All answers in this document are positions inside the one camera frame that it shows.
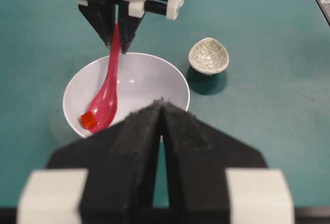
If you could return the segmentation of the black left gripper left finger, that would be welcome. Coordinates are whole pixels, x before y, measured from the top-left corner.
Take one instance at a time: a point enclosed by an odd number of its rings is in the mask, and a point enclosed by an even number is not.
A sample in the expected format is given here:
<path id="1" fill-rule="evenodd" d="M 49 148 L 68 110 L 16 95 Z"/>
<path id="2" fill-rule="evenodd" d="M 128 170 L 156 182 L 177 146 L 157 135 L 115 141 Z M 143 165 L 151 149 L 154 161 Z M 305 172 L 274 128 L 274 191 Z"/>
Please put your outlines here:
<path id="1" fill-rule="evenodd" d="M 88 170 L 79 202 L 83 223 L 134 223 L 153 206 L 162 102 L 56 150 L 47 169 Z"/>

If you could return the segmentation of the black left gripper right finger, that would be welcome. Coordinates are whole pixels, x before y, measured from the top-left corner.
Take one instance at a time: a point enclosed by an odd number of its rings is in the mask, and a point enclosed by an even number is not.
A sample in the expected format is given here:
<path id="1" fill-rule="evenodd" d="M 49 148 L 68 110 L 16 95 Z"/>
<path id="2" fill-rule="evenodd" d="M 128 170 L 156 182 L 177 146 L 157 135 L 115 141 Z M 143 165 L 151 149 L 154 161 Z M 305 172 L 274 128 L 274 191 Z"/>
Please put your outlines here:
<path id="1" fill-rule="evenodd" d="M 226 168 L 267 168 L 261 152 L 162 104 L 170 207 L 181 223 L 228 223 Z"/>

